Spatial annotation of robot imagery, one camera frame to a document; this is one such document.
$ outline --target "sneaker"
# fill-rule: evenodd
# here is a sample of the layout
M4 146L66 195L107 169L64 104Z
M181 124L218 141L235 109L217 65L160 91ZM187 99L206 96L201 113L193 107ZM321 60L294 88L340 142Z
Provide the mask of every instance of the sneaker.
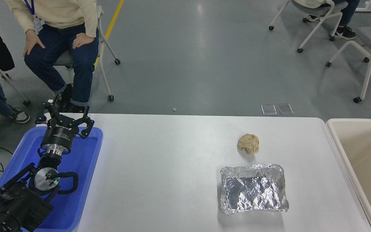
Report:
M22 123L27 123L30 120L31 117L26 112L20 110L17 107L12 107L12 106L9 106L9 107L11 107L14 113L8 117L12 119L14 122L22 124Z
M356 33L354 33L352 28L349 28L348 26L338 27L336 33L334 33L334 37L352 40L356 38Z
M314 21L320 19L320 16L316 16L316 15L311 15L311 14L310 14L309 16L306 17L306 19L307 19L307 21L309 21L309 22L314 22Z

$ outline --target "gray floor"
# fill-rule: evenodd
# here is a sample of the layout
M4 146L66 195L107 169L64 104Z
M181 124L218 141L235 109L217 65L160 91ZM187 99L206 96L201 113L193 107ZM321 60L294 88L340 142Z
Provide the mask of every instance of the gray floor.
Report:
M371 81L366 99L360 93L367 64L349 48L331 68L326 61L345 43L328 40L328 20L304 52L297 47L315 24L291 4L269 31L285 0L126 0L109 37L121 65L106 51L104 66L115 95L106 101L100 71L94 72L91 113L263 116L261 104L290 103L294 117L371 119ZM105 30L119 1L98 0ZM371 13L356 13L349 26L371 25ZM16 68L9 75L32 105L1 80L8 102L35 115L52 98L45 84L26 67L25 34L0 1L0 34ZM59 67L72 81L72 71ZM14 151L34 126L12 123L0 115L0 146ZM0 150L6 165L10 154Z

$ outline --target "crumpled brown paper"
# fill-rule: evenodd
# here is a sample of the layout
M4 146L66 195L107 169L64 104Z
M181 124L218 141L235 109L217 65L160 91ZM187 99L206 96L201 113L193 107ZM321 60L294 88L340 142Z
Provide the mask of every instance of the crumpled brown paper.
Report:
M245 134L238 140L237 148L241 151L244 148L250 154L253 154L256 151L259 151L259 143L259 137L256 135Z

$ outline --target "aluminum foil tray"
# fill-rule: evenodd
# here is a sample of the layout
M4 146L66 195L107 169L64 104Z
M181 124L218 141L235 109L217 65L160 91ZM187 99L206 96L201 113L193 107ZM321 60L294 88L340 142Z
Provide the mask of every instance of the aluminum foil tray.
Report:
M221 208L225 214L248 210L287 212L284 171L277 164L223 167Z

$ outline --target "beige sink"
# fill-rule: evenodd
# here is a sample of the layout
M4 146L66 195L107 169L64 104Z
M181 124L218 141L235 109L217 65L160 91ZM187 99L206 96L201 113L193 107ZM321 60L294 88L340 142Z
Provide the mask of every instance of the beige sink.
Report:
M371 119L330 119L326 125L371 224Z

